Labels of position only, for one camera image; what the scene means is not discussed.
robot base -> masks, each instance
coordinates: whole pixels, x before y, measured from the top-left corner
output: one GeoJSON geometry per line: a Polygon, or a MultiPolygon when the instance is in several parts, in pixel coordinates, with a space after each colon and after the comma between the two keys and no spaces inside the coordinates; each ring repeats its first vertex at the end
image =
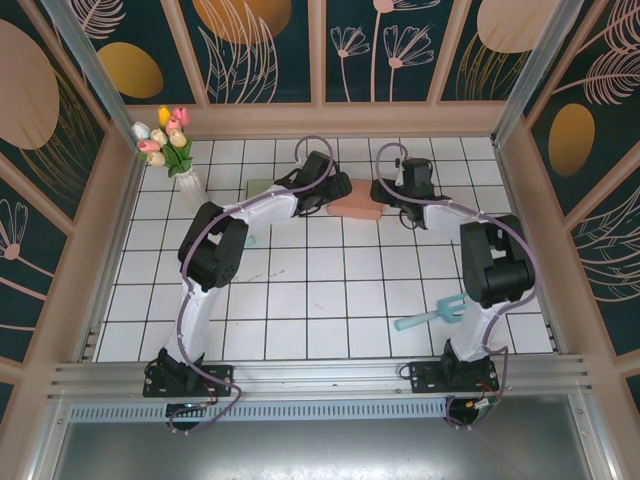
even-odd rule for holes
{"type": "Polygon", "coordinates": [[[482,393],[483,383],[494,391],[500,388],[496,366],[488,356],[462,362],[453,352],[450,340],[440,361],[411,362],[407,367],[413,393],[482,393]]]}

yellow tulip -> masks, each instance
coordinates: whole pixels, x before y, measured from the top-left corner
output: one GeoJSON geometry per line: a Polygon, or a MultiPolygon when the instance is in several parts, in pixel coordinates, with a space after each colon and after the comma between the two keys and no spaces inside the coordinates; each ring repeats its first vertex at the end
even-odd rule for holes
{"type": "Polygon", "coordinates": [[[171,110],[166,105],[160,105],[158,107],[158,122],[160,126],[164,127],[169,121],[169,117],[171,116],[171,110]]]}

flower drawing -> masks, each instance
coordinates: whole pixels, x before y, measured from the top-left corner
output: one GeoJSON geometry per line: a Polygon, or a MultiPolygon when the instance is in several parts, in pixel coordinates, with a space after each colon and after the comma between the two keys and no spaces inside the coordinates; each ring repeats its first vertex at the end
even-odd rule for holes
{"type": "Polygon", "coordinates": [[[433,61],[434,52],[429,50],[431,39],[427,32],[429,27],[422,29],[407,27],[398,36],[398,26],[384,29],[384,47],[387,51],[391,80],[389,82],[389,101],[393,101],[393,79],[395,71],[402,67],[424,65],[433,61]]]}
{"type": "Polygon", "coordinates": [[[342,32],[340,27],[331,29],[331,41],[336,47],[336,52],[340,57],[340,67],[342,68],[342,84],[344,85],[344,93],[347,96],[347,102],[351,101],[349,97],[349,88],[347,87],[347,76],[344,71],[344,59],[347,57],[355,57],[368,53],[369,44],[365,43],[366,37],[362,33],[362,27],[347,27],[342,32]]]}
{"type": "Polygon", "coordinates": [[[371,57],[371,101],[376,101],[376,49],[378,46],[378,32],[380,31],[380,18],[383,14],[393,11],[422,10],[436,7],[440,0],[373,0],[373,7],[378,12],[376,24],[373,29],[373,54],[371,57]]]}

cable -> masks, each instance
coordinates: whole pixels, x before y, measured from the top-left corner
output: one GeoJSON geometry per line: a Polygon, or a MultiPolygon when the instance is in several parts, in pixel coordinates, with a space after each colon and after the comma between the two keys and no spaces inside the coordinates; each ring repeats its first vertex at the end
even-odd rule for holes
{"type": "Polygon", "coordinates": [[[289,195],[291,193],[305,192],[307,190],[311,190],[311,189],[317,187],[322,182],[324,182],[324,180],[331,174],[331,170],[334,168],[334,164],[335,164],[334,155],[333,155],[333,148],[331,147],[331,144],[329,142],[327,142],[324,138],[320,137],[319,135],[307,135],[305,137],[302,137],[298,141],[298,143],[296,144],[296,148],[295,148],[295,151],[294,151],[294,156],[295,156],[296,160],[300,163],[300,159],[298,157],[298,150],[300,149],[300,145],[303,142],[306,142],[307,140],[311,140],[311,139],[320,140],[329,149],[329,165],[327,166],[327,169],[325,170],[325,172],[322,174],[322,176],[320,178],[318,178],[317,180],[313,181],[312,183],[310,183],[309,185],[306,185],[304,187],[298,187],[298,188],[294,188],[294,189],[291,189],[291,190],[283,189],[283,190],[278,190],[278,191],[275,191],[275,192],[265,192],[265,193],[263,193],[261,195],[258,195],[257,197],[249,199],[244,205],[239,205],[237,207],[233,207],[233,208],[230,208],[229,210],[226,210],[225,212],[223,212],[222,214],[218,215],[216,218],[211,220],[211,222],[209,222],[209,224],[202,230],[202,232],[200,232],[198,237],[193,242],[193,245],[191,246],[191,248],[187,252],[187,255],[186,255],[185,259],[184,259],[184,262],[182,263],[181,274],[182,274],[182,279],[184,280],[184,282],[186,283],[186,285],[188,287],[188,292],[185,295],[184,300],[182,301],[182,304],[180,305],[180,311],[178,312],[178,321],[177,321],[177,325],[176,325],[178,348],[180,350],[180,353],[182,354],[182,358],[185,360],[187,365],[189,365],[189,367],[191,367],[191,369],[194,372],[196,372],[198,375],[200,375],[204,379],[209,380],[209,381],[211,381],[211,382],[213,382],[213,383],[215,383],[217,385],[222,385],[222,386],[224,386],[226,388],[233,389],[236,392],[238,392],[238,394],[236,395],[236,397],[226,407],[224,407],[222,410],[220,410],[220,412],[218,412],[218,414],[216,416],[214,416],[211,420],[207,420],[206,422],[201,422],[201,423],[199,423],[198,425],[196,425],[195,427],[193,427],[190,430],[178,430],[176,428],[176,426],[174,425],[173,421],[175,420],[176,416],[180,415],[181,413],[184,413],[184,412],[187,412],[187,411],[192,411],[192,410],[201,410],[203,407],[191,407],[191,408],[182,408],[180,410],[176,410],[175,412],[173,412],[173,414],[169,418],[169,426],[171,427],[171,431],[172,431],[173,434],[176,434],[176,433],[180,432],[180,433],[182,433],[183,435],[186,436],[186,435],[189,435],[190,433],[198,433],[198,432],[202,432],[203,430],[206,430],[211,425],[216,423],[220,417],[222,417],[229,410],[231,410],[235,406],[235,404],[240,401],[240,397],[242,397],[242,395],[243,395],[242,389],[238,385],[236,385],[235,383],[230,383],[230,382],[225,382],[224,380],[220,380],[219,378],[216,378],[216,377],[210,375],[209,373],[205,372],[200,367],[198,367],[195,363],[193,363],[191,361],[191,359],[189,358],[189,356],[187,355],[187,351],[185,349],[184,343],[182,343],[182,322],[183,322],[183,319],[184,319],[184,313],[185,313],[185,311],[187,309],[187,305],[189,305],[189,301],[191,300],[191,297],[194,294],[193,282],[187,276],[187,271],[189,270],[189,264],[191,263],[191,259],[193,258],[193,255],[195,254],[195,252],[198,249],[198,247],[200,246],[200,244],[209,235],[209,232],[211,231],[211,229],[217,223],[221,222],[225,218],[227,218],[227,217],[229,217],[231,215],[234,215],[234,214],[236,214],[238,212],[241,212],[242,210],[244,210],[246,208],[249,208],[249,207],[255,205],[256,203],[261,202],[262,200],[265,200],[267,198],[279,197],[279,196],[282,196],[282,195],[289,195]]]}
{"type": "MultiPolygon", "coordinates": [[[[390,143],[387,143],[387,144],[383,145],[380,148],[380,150],[378,150],[378,153],[376,155],[376,160],[375,160],[375,167],[376,167],[375,171],[376,171],[376,176],[377,176],[378,179],[382,179],[382,175],[380,174],[380,157],[382,156],[382,152],[384,152],[384,150],[389,148],[389,147],[399,147],[400,151],[402,152],[402,154],[404,156],[403,161],[407,160],[408,157],[409,157],[409,151],[407,150],[407,147],[405,147],[401,143],[390,142],[390,143]]],[[[515,230],[513,230],[511,227],[509,227],[508,225],[504,224],[500,220],[498,220],[498,219],[496,219],[496,218],[494,218],[494,217],[492,217],[490,215],[487,215],[486,213],[484,213],[482,211],[476,212],[475,210],[472,210],[471,208],[467,208],[467,207],[465,207],[463,205],[459,205],[459,204],[453,202],[452,200],[422,200],[422,199],[418,199],[418,198],[407,197],[407,196],[401,195],[401,194],[399,194],[397,192],[394,192],[387,185],[387,182],[380,181],[379,183],[380,183],[380,185],[382,185],[382,187],[390,195],[392,195],[395,198],[397,198],[399,200],[402,200],[404,202],[415,203],[415,204],[418,204],[418,205],[439,205],[439,206],[444,206],[444,207],[450,208],[450,209],[452,209],[454,211],[457,210],[458,212],[462,213],[463,215],[465,215],[467,217],[477,218],[479,220],[484,220],[486,222],[493,223],[494,225],[498,226],[500,229],[502,229],[505,232],[507,232],[516,242],[518,242],[518,244],[522,247],[522,249],[524,250],[525,254],[527,255],[527,257],[531,261],[531,264],[533,265],[534,274],[535,274],[535,280],[534,280],[533,290],[531,291],[531,294],[529,296],[527,296],[526,298],[522,299],[522,300],[518,300],[517,302],[514,302],[514,303],[508,303],[508,304],[502,306],[500,309],[498,309],[498,311],[494,314],[493,318],[491,319],[491,321],[487,325],[487,329],[485,330],[484,335],[482,337],[482,347],[484,348],[484,350],[487,353],[489,353],[490,355],[504,355],[504,363],[503,363],[503,367],[502,367],[502,382],[501,382],[500,390],[499,390],[500,398],[502,398],[502,395],[504,393],[506,379],[507,379],[507,364],[508,364],[508,361],[509,361],[509,347],[505,345],[504,347],[499,348],[498,350],[492,350],[489,347],[489,336],[491,335],[491,331],[493,330],[493,327],[498,322],[498,320],[500,320],[502,315],[507,313],[509,310],[512,310],[512,309],[517,308],[517,307],[519,307],[521,305],[529,303],[538,294],[538,291],[540,290],[540,270],[541,269],[540,269],[540,264],[538,263],[538,259],[536,258],[535,254],[533,253],[533,250],[531,250],[529,245],[527,245],[527,242],[525,242],[524,239],[520,235],[518,235],[518,233],[515,230]]],[[[458,422],[455,418],[452,418],[450,416],[449,410],[451,408],[451,403],[453,403],[453,397],[451,397],[450,399],[447,400],[446,418],[445,419],[447,420],[447,423],[449,425],[454,426],[456,424],[456,422],[458,424],[461,423],[461,422],[458,422]]],[[[487,417],[487,415],[485,415],[480,420],[475,422],[475,424],[479,423],[481,420],[483,420],[486,417],[487,417]]]]}

pink sponge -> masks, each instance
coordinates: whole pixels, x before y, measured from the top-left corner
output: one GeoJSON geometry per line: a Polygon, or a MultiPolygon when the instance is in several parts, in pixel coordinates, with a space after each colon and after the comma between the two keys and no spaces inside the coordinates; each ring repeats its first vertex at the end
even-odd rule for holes
{"type": "Polygon", "coordinates": [[[371,200],[371,180],[351,179],[353,190],[346,197],[329,204],[329,215],[336,217],[380,220],[382,204],[371,200]]]}

